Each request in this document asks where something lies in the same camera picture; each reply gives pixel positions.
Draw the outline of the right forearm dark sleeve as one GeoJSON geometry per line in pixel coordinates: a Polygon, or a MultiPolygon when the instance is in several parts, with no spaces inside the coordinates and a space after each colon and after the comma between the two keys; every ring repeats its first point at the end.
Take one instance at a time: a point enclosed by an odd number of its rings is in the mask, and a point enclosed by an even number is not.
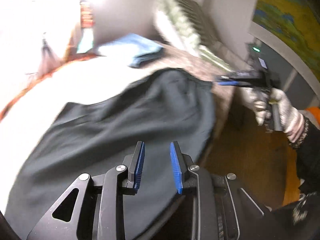
{"type": "Polygon", "coordinates": [[[272,215],[288,239],[319,239],[319,129],[308,119],[300,137],[290,146],[297,153],[297,174],[304,197],[276,209],[272,215]]]}

